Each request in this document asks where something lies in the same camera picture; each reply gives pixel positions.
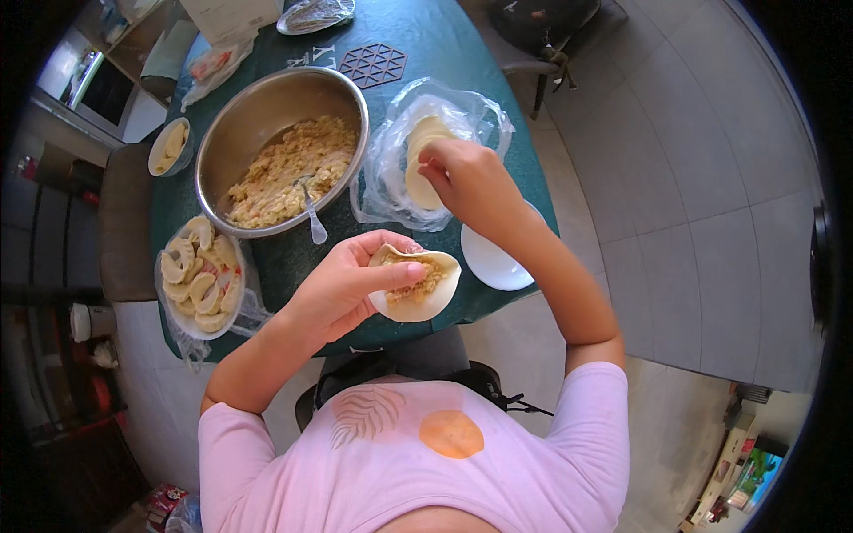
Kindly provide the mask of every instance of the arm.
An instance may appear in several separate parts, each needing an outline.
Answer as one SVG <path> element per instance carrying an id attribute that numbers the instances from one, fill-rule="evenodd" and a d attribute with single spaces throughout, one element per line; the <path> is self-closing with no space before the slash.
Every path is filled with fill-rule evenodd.
<path id="1" fill-rule="evenodd" d="M 450 211 L 536 280 L 566 339 L 566 375 L 586 362 L 624 368 L 616 318 L 592 275 L 521 197 L 497 154 L 473 142 L 432 142 L 418 172 Z"/>
<path id="2" fill-rule="evenodd" d="M 217 365 L 201 399 L 201 413 L 220 402 L 248 413 L 264 412 L 311 356 L 376 312 L 368 294 L 423 278 L 420 263 L 367 268 L 370 256 L 385 243 L 407 252 L 422 249 L 409 237 L 384 229 L 339 242 L 287 305 Z"/>

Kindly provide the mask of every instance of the t-shirt sleeve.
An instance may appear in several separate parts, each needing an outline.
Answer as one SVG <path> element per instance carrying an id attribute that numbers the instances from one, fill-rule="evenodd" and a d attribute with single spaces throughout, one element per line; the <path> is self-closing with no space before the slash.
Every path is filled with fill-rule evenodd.
<path id="1" fill-rule="evenodd" d="M 628 378 L 609 362 L 588 362 L 566 376 L 545 441 L 579 471 L 584 487 L 612 517 L 628 491 Z"/>
<path id="2" fill-rule="evenodd" d="M 201 522 L 220 531 L 255 479 L 276 458 L 266 425 L 256 414 L 217 403 L 199 420 Z"/>

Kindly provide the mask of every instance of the white bucket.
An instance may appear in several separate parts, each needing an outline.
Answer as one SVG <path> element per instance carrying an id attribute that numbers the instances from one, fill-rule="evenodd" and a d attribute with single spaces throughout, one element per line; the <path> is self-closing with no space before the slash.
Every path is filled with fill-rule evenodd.
<path id="1" fill-rule="evenodd" d="M 85 342 L 115 331 L 115 313 L 104 305 L 73 304 L 71 306 L 71 336 L 74 342 Z"/>

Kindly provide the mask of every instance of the trivet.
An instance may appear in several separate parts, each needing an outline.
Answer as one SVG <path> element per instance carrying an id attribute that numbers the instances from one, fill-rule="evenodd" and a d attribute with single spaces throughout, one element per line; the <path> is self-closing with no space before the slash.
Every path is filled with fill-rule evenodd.
<path id="1" fill-rule="evenodd" d="M 407 57 L 387 44 L 369 44 L 346 52 L 338 70 L 359 88 L 367 89 L 402 78 Z"/>

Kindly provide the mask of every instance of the green tablecloth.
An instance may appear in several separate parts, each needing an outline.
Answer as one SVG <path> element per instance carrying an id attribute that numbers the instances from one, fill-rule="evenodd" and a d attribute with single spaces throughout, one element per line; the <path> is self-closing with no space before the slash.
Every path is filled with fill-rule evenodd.
<path id="1" fill-rule="evenodd" d="M 203 50 L 206 44 L 203 39 L 200 41 L 202 45 L 195 45 L 190 51 L 190 57 Z M 325 67 L 331 64 L 332 58 L 339 63 L 348 49 L 372 43 L 388 44 L 407 53 L 409 58 L 403 79 L 363 91 L 368 103 L 371 131 L 384 120 L 391 99 L 408 82 L 424 76 L 441 80 L 451 89 L 475 90 L 498 102 L 516 129 L 506 156 L 506 167 L 521 193 L 537 207 L 556 232 L 557 222 L 548 186 L 531 145 L 524 117 L 501 70 L 471 21 L 454 0 L 360 0 L 351 24 L 298 37 L 282 36 L 273 26 L 263 28 L 255 41 L 254 51 L 235 74 L 206 98 L 190 106 L 184 114 L 194 130 L 196 153 L 204 133 L 219 110 L 254 80 L 288 67 L 287 60 L 304 58 L 306 55 L 309 58 L 308 65 L 312 66 Z M 313 59 L 321 49 L 330 46 L 334 46 L 334 51 Z M 180 100 L 189 85 L 190 78 L 185 69 L 178 82 L 167 121 L 180 116 Z M 164 247 L 181 225 L 201 211 L 195 197 L 193 173 L 194 162 L 174 177 L 158 178 L 155 181 L 151 206 L 152 257 L 156 257 L 157 251 Z M 474 322 L 537 290 L 534 285 L 505 293 L 480 282 L 465 264 L 460 247 L 461 223 L 455 218 L 445 230 L 437 233 L 413 232 L 391 223 L 359 224 L 352 216 L 346 193 L 327 206 L 319 216 L 329 233 L 328 241 L 321 246 L 311 242 L 307 223 L 284 234 L 251 241 L 264 305 L 269 311 L 278 311 L 287 303 L 299 283 L 336 242 L 381 227 L 411 235 L 429 250 L 453 255 L 462 264 L 462 276 L 450 305 L 431 321 L 399 324 L 375 315 L 343 339 L 327 345 L 318 356 L 349 353 L 350 348 L 373 350 L 418 339 L 453 324 Z M 165 326 L 162 305 L 160 321 L 166 342 L 173 352 L 179 354 Z M 234 333 L 226 333 L 213 340 L 208 361 L 221 361 L 245 340 Z"/>

